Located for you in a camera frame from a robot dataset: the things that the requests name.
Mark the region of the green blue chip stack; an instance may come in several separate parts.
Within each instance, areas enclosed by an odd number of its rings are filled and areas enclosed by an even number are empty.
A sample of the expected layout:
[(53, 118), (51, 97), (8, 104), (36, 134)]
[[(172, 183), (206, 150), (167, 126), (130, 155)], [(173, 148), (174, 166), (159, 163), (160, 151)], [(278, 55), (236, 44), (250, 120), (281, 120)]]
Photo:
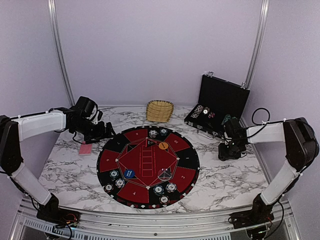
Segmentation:
[(154, 188), (153, 188), (153, 192), (155, 195), (157, 196), (161, 196), (164, 194), (164, 188), (161, 186), (161, 185), (156, 185)]
[(162, 129), (160, 129), (159, 133), (160, 133), (161, 136), (166, 136), (168, 134), (168, 130), (162, 128)]
[(111, 178), (112, 181), (115, 181), (118, 177), (119, 177), (119, 172), (117, 170), (111, 170), (109, 172), (109, 176)]

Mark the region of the clear round dealer button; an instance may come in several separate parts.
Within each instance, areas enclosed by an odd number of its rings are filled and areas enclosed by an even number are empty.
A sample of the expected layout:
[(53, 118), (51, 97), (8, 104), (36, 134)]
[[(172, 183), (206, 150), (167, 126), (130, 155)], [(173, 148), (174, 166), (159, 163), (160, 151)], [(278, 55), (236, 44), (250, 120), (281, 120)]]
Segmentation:
[(161, 180), (161, 181), (168, 181), (169, 179), (172, 178), (172, 172), (171, 172), (171, 168), (161, 168), (158, 173), (157, 173), (157, 177)]

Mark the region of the orange big blind button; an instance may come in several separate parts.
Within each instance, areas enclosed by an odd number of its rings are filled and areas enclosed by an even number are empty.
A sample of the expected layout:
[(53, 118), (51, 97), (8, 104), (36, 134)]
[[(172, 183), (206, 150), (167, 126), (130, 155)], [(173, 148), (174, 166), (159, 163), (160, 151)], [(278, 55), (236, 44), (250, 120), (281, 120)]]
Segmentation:
[(167, 150), (168, 147), (169, 147), (169, 144), (167, 142), (160, 142), (158, 144), (158, 147), (161, 149), (161, 150)]

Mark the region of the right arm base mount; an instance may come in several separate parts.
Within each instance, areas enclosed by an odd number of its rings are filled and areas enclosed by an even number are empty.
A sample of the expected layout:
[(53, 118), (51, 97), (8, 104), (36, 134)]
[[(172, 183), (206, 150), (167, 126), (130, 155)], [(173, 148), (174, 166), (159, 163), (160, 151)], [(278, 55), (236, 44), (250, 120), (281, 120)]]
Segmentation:
[(251, 240), (262, 240), (267, 236), (275, 219), (272, 213), (265, 216), (254, 215), (251, 210), (234, 212), (228, 218), (228, 222), (234, 229), (246, 228), (247, 236)]

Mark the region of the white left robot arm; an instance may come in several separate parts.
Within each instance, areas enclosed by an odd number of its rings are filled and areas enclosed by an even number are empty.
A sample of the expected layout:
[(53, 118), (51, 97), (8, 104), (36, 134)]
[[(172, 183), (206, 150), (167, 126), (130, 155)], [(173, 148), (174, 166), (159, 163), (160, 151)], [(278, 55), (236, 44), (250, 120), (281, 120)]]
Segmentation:
[(80, 96), (71, 107), (53, 107), (43, 112), (25, 115), (0, 117), (0, 167), (4, 173), (19, 185), (31, 198), (44, 207), (44, 215), (53, 223), (63, 219), (63, 211), (58, 208), (57, 198), (40, 182), (40, 170), (44, 160), (35, 170), (35, 163), (25, 163), (32, 156), (31, 147), (35, 148), (35, 158), (48, 157), (58, 134), (69, 132), (81, 134), (85, 144), (97, 143), (113, 138), (116, 133), (110, 122), (103, 122), (102, 111), (90, 98)]

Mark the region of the red black chip stack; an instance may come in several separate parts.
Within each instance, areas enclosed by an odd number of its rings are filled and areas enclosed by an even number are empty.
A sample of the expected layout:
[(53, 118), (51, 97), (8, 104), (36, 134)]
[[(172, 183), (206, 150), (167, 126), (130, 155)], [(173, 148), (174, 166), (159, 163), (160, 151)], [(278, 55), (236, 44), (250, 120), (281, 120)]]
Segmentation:
[(159, 197), (159, 202), (162, 204), (162, 205), (167, 205), (169, 202), (170, 202), (170, 199), (168, 196), (166, 195), (162, 195)]
[(106, 193), (110, 193), (110, 192), (113, 191), (114, 186), (113, 186), (112, 184), (108, 183), (108, 184), (106, 184), (106, 185), (103, 187), (103, 189), (104, 189), (104, 191), (105, 191)]

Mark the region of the red playing card deck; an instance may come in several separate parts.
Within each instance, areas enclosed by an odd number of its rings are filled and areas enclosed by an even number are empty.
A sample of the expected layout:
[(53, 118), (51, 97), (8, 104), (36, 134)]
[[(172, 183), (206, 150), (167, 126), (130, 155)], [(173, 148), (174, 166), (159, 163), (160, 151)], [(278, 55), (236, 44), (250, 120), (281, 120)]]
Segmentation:
[(80, 156), (88, 156), (92, 153), (92, 144), (81, 144), (78, 154)]

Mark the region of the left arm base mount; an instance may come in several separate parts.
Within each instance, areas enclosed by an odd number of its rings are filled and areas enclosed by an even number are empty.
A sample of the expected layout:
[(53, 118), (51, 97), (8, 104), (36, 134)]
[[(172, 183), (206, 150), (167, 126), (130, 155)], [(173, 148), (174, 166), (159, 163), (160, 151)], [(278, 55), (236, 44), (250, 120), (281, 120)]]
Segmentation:
[(78, 211), (61, 209), (56, 216), (53, 216), (52, 214), (38, 210), (36, 217), (55, 224), (54, 228), (56, 230), (66, 229), (65, 236), (72, 238), (74, 235), (73, 228), (76, 228), (79, 223), (80, 213)]

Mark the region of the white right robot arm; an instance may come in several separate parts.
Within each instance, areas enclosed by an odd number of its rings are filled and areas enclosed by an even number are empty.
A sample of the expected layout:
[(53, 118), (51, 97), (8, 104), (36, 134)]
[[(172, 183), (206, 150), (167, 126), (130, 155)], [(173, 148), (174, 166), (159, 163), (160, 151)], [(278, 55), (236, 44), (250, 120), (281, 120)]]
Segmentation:
[(218, 146), (221, 161), (238, 160), (248, 145), (279, 144), (276, 156), (282, 162), (266, 189), (253, 200), (247, 219), (258, 224), (267, 216), (271, 208), (285, 193), (291, 190), (303, 172), (318, 156), (320, 147), (315, 131), (303, 117), (263, 122), (242, 127), (235, 119), (224, 124), (223, 142)]

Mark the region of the blue small blind button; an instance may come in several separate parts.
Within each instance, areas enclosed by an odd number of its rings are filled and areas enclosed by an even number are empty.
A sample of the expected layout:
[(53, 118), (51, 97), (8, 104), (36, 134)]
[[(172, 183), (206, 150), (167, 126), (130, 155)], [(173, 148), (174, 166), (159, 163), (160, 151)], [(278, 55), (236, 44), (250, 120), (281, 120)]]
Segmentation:
[(126, 179), (133, 179), (135, 177), (135, 171), (133, 169), (126, 169), (124, 171), (124, 177)]

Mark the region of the black triangular all-in marker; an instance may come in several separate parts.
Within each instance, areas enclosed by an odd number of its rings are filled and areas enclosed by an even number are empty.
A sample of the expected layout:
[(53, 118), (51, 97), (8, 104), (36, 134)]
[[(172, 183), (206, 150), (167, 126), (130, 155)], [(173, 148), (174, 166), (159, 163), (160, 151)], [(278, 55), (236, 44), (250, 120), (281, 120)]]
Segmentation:
[(154, 141), (151, 140), (151, 139), (146, 139), (146, 140), (145, 140), (145, 147), (146, 147), (146, 148), (151, 147), (151, 146), (156, 145), (156, 144), (157, 144), (157, 143), (154, 142)]

